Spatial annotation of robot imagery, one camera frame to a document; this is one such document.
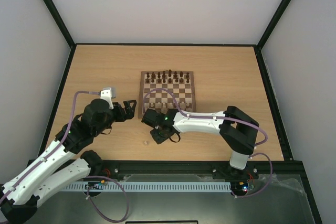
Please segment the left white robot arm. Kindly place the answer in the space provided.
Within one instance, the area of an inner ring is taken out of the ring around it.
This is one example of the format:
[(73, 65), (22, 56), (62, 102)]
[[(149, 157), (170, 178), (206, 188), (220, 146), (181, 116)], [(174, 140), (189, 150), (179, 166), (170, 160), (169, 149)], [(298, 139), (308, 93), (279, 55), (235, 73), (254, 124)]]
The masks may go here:
[(109, 103), (94, 99), (83, 113), (72, 116), (49, 147), (19, 175), (1, 186), (1, 212), (9, 223), (25, 223), (48, 198), (67, 185), (98, 175), (103, 160), (83, 149), (114, 122), (134, 117), (136, 100)]

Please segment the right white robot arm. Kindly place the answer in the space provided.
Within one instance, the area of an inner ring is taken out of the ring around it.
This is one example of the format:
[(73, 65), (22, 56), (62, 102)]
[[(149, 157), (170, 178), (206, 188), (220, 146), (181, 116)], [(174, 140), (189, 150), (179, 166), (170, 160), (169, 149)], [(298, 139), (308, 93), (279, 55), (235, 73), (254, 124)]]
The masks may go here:
[(247, 172), (248, 158), (253, 154), (259, 123), (235, 106), (213, 113), (187, 112), (168, 109), (161, 113), (147, 109), (142, 123), (150, 126), (157, 144), (171, 140), (173, 135), (186, 132), (211, 133), (221, 136), (232, 149), (229, 172), (239, 178)]

